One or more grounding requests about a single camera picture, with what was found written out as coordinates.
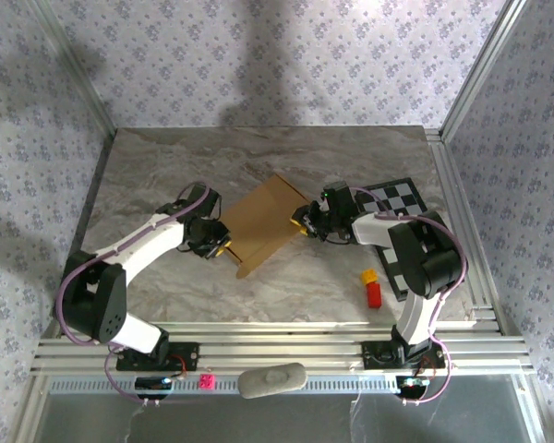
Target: marble table surface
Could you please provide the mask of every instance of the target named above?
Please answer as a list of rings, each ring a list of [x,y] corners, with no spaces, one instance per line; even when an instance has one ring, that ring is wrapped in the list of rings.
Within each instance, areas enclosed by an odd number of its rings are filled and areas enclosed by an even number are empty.
[[[91,252],[135,230],[187,183],[204,180],[228,208],[279,173],[317,198],[329,182],[373,185],[412,177],[447,221],[440,181],[420,126],[119,129],[82,249]],[[362,270],[374,268],[383,307],[367,308]],[[375,252],[299,235],[243,280],[226,255],[203,260],[170,251],[128,287],[129,312],[148,321],[371,321],[391,325],[398,303]],[[442,319],[464,320],[462,285]]]

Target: patterned wall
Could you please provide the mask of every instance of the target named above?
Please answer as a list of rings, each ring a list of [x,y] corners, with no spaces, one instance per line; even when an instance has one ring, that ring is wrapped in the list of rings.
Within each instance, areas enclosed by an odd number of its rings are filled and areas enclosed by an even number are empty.
[[[52,4],[118,126],[439,127],[504,0]]]
[[[534,0],[451,142],[554,412],[554,0]]]
[[[0,2],[0,441],[46,327],[102,136],[25,2]]]

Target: black and white checkerboard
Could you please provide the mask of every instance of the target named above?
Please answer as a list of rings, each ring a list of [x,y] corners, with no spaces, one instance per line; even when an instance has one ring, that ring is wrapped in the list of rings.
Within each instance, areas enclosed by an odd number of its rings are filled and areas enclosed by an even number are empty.
[[[396,215],[419,215],[427,211],[425,202],[418,194],[415,184],[410,178],[402,178],[391,182],[382,183],[373,186],[364,186],[381,199],[381,203],[376,202],[373,197],[364,193],[357,193],[355,200],[361,210],[368,212],[384,211],[384,206],[392,210]],[[386,271],[390,286],[399,302],[406,300],[408,295],[408,286],[400,271],[398,258],[393,249],[387,247],[375,246],[378,252],[381,264]]]

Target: cardboard box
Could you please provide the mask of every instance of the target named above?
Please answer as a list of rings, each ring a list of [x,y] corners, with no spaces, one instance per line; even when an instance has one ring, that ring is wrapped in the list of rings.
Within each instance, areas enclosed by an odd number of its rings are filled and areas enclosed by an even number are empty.
[[[221,220],[232,237],[226,253],[238,265],[237,279],[246,277],[299,234],[290,218],[308,203],[301,192],[275,174],[224,212]]]

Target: yellow block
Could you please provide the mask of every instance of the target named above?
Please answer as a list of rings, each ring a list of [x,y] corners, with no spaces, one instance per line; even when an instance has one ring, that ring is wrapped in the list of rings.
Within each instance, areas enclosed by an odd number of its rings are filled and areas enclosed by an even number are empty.
[[[361,282],[364,285],[378,281],[378,273],[374,269],[366,269],[361,272]]]

